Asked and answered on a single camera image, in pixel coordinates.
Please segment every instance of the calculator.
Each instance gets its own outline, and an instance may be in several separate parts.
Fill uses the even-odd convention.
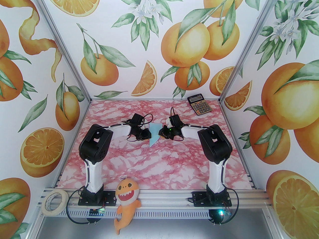
[[[203,98],[202,94],[188,97],[187,100],[197,115],[206,114],[212,111],[212,108]]]

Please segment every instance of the blue cloth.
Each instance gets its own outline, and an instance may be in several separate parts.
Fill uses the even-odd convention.
[[[159,130],[162,127],[162,123],[150,123],[149,130],[152,134],[152,138],[150,139],[150,147],[159,139]]]

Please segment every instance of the black mounting plate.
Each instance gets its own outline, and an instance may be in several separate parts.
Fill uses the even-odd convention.
[[[213,202],[211,202],[207,197],[206,191],[193,191],[192,197],[194,207],[225,207],[225,205],[229,207],[232,206],[228,192],[226,192],[224,198],[220,198]]]
[[[84,191],[81,192],[79,202],[79,206],[115,206],[116,205],[116,197],[115,190],[104,190],[103,195],[99,203],[92,201],[91,198],[87,197]]]

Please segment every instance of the shark plush mouth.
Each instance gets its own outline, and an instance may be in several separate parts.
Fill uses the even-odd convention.
[[[119,194],[118,198],[120,201],[127,201],[127,200],[131,199],[132,196],[134,196],[134,190],[125,192],[123,194]]]

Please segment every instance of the metal floor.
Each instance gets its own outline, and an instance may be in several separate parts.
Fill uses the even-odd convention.
[[[208,220],[133,219],[115,234],[113,219],[101,219],[96,225],[77,225],[68,218],[46,217],[37,239],[270,239],[260,209],[239,209],[229,223],[213,225]]]

